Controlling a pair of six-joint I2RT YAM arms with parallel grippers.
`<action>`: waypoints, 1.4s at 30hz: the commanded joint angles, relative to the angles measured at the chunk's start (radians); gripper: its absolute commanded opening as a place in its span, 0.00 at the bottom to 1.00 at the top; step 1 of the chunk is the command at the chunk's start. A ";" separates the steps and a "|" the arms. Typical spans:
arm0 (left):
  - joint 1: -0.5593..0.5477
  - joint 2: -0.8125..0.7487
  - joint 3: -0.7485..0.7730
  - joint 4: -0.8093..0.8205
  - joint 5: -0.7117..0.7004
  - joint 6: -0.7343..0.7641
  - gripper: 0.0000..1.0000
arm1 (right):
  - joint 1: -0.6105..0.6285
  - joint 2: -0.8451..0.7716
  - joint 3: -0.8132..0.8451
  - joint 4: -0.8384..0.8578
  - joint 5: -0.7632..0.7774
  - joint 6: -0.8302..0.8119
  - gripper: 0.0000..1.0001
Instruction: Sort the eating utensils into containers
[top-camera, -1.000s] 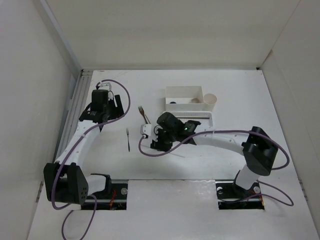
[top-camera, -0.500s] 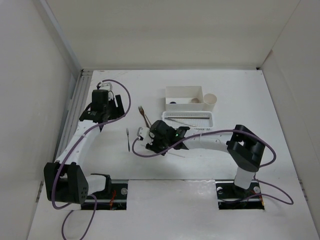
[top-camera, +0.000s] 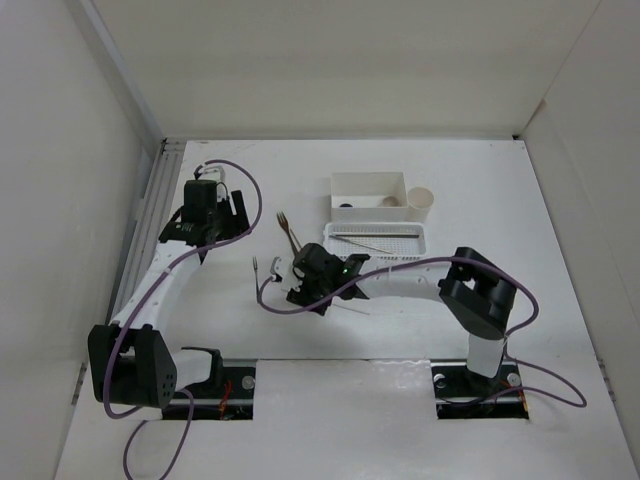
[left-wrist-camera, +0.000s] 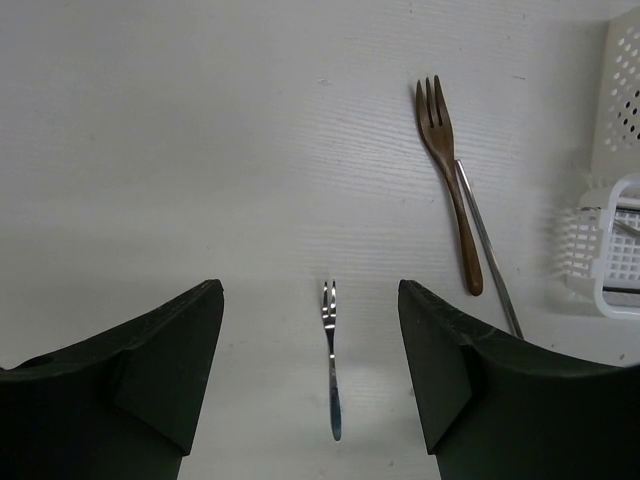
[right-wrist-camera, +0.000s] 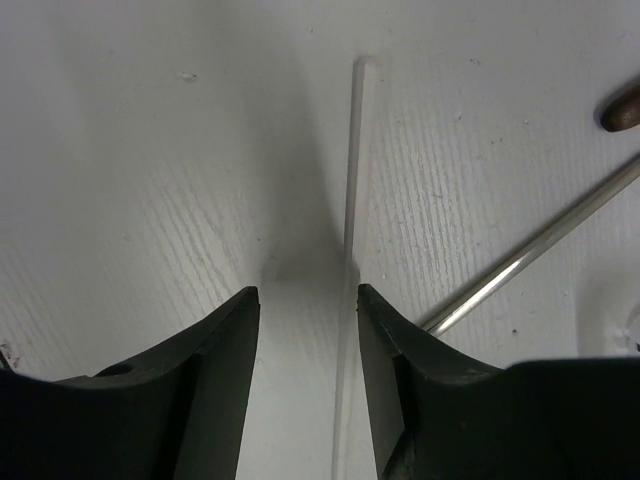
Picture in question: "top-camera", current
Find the thin clear chopstick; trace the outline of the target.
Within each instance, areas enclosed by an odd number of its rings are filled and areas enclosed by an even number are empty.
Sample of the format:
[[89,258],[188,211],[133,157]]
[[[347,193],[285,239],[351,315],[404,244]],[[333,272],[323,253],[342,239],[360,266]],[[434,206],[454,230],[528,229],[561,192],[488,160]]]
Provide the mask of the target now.
[[360,314],[360,315],[365,315],[365,316],[369,316],[370,313],[367,311],[364,311],[362,309],[358,309],[358,308],[354,308],[354,307],[350,307],[350,306],[346,306],[345,304],[341,304],[341,303],[334,303],[333,306],[335,308],[339,308],[342,310],[346,310],[346,311],[350,311],[352,313],[356,313],[356,314]]

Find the long black chopstick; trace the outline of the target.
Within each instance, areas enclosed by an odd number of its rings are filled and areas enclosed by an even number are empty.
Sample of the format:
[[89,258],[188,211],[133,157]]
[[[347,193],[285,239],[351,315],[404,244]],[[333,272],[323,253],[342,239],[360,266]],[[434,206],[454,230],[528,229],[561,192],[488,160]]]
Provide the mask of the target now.
[[421,229],[404,225],[341,225],[331,232],[345,235],[418,235]]

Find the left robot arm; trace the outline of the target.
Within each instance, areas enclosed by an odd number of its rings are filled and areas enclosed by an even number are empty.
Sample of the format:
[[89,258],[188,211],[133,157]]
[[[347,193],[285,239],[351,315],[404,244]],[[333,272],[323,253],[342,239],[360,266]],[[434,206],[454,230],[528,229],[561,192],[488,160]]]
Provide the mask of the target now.
[[216,180],[189,180],[184,203],[160,233],[155,253],[126,306],[88,336],[94,395],[103,404],[165,408],[190,386],[201,396],[223,387],[217,349],[170,351],[163,334],[189,278],[204,262],[206,247],[249,229],[244,198]]

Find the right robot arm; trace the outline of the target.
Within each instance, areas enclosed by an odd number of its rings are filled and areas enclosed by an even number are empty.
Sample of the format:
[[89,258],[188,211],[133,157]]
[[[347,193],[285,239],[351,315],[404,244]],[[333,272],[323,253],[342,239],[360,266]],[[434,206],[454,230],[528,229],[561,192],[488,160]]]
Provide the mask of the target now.
[[400,297],[440,302],[469,334],[465,386],[484,394],[499,382],[516,287],[472,248],[458,248],[452,260],[400,264],[366,253],[341,258],[311,243],[293,258],[274,260],[271,273],[288,302],[319,315],[331,303],[314,304],[334,291],[345,301]]

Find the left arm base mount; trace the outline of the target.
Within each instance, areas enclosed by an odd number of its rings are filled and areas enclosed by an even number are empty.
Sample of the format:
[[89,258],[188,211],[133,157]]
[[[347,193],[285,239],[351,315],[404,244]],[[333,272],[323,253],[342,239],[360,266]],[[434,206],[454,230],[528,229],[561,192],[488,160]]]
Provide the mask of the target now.
[[193,420],[249,421],[254,414],[257,383],[255,360],[224,360],[214,380],[190,384]]

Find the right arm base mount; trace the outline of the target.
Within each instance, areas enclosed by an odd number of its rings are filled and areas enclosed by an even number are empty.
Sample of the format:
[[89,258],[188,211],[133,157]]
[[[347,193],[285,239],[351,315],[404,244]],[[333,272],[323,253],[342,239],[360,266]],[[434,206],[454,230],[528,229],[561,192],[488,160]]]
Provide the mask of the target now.
[[431,363],[439,420],[529,419],[519,368],[503,363],[493,378],[471,372],[464,360]]

